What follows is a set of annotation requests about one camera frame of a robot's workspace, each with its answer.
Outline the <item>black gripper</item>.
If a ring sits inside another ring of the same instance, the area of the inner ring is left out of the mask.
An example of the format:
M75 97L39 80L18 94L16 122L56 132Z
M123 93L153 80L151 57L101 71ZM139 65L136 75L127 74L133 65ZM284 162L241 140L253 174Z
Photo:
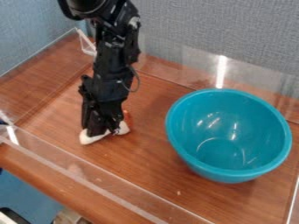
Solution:
M81 128L87 130L88 137L104 136L117 131L124 120L121 103L128 97L132 81L131 73L111 80L103 79L99 75L81 76Z

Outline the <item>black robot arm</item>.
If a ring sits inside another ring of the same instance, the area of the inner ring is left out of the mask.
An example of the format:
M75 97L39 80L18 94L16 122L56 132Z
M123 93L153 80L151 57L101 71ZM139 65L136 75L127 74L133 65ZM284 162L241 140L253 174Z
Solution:
M139 11L131 0L57 0L71 20L87 19L96 29L93 75L81 77L81 135L100 138L123 132L121 103L136 75L132 65L140 53Z

